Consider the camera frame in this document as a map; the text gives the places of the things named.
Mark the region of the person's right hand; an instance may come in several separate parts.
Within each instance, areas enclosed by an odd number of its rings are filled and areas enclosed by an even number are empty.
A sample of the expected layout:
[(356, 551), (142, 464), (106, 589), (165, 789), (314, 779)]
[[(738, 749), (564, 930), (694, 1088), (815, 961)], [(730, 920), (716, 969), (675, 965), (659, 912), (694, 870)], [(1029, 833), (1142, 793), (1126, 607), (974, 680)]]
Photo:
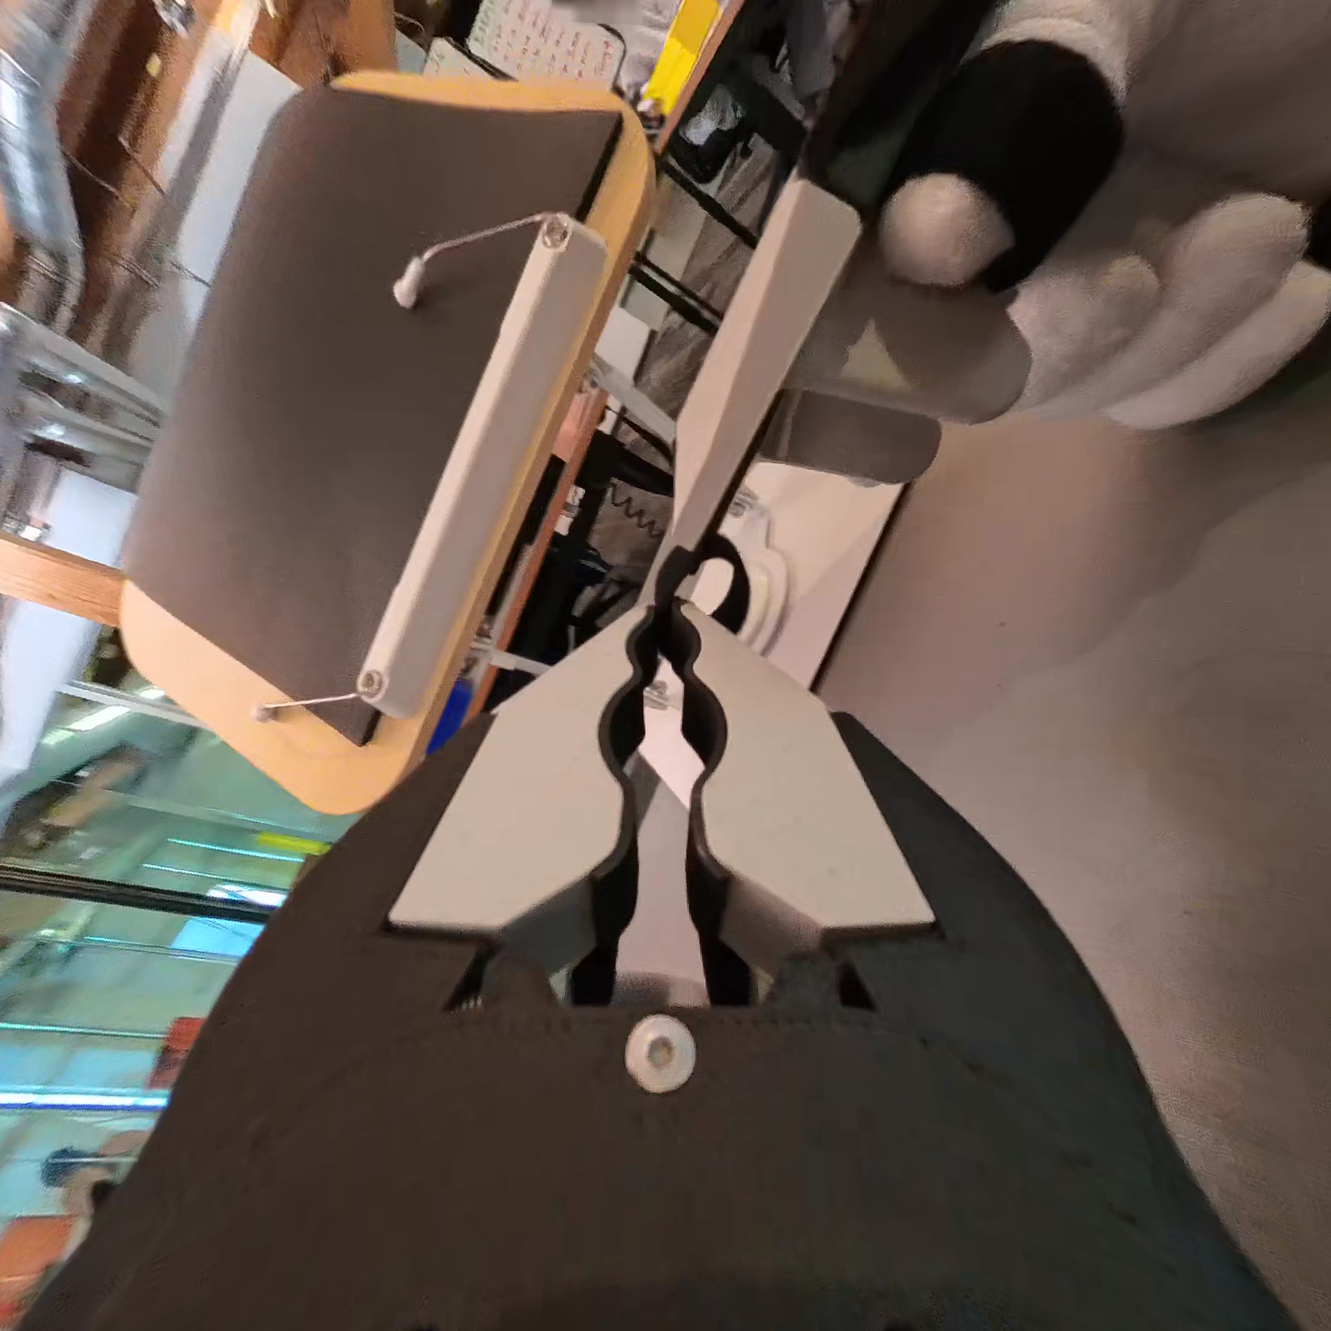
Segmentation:
[(1221, 413), (1328, 322), (1328, 5), (999, 3), (906, 137), (877, 250), (1003, 300), (1005, 413)]

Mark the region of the wooden tray with black pad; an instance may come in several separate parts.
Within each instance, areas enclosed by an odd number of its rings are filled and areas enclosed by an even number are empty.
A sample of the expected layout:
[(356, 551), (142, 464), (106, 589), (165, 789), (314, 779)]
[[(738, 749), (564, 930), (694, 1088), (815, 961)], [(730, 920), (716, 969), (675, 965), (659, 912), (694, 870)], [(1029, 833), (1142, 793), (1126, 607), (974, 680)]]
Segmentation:
[(423, 757), (647, 224), (633, 112), (368, 72), (268, 121), (122, 551), (136, 672), (300, 805)]

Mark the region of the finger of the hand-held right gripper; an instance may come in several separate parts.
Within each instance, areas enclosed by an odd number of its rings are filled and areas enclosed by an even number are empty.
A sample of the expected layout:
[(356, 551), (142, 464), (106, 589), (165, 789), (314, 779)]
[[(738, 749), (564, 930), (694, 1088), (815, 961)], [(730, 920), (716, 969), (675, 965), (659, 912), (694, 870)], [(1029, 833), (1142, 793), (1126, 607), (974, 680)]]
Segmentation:
[(781, 187), (675, 423), (673, 520), (651, 565), (653, 605), (718, 531), (859, 236), (853, 207), (805, 179)]

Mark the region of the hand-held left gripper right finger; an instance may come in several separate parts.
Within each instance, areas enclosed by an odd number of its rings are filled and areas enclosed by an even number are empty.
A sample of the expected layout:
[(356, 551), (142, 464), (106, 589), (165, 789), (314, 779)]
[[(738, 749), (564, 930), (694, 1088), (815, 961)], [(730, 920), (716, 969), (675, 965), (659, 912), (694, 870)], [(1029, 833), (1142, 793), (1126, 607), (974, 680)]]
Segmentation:
[(926, 936), (916, 876), (837, 722), (690, 603), (671, 607), (688, 797), (684, 888), (712, 1007), (748, 1007), (795, 957)]

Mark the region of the silver spiral ventilation duct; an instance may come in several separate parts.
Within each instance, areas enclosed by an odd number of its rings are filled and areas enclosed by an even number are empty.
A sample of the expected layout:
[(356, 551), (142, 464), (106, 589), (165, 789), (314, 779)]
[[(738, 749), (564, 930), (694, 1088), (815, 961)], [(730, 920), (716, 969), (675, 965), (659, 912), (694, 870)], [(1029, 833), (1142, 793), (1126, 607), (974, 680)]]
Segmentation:
[(19, 13), (1, 17), (1, 209), (15, 242), (11, 306), (62, 333), (82, 292), (84, 248), (57, 139), (59, 44)]

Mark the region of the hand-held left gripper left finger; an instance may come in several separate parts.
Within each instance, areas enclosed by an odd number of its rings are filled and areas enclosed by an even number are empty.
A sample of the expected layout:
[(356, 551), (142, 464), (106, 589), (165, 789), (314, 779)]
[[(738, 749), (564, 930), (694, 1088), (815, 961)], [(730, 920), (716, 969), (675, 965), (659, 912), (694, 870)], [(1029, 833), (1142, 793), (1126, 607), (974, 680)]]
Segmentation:
[(474, 941), (564, 973), (575, 1007), (613, 995), (635, 914), (635, 797), (657, 617), (619, 617), (488, 716), (455, 795), (387, 914), (395, 932)]

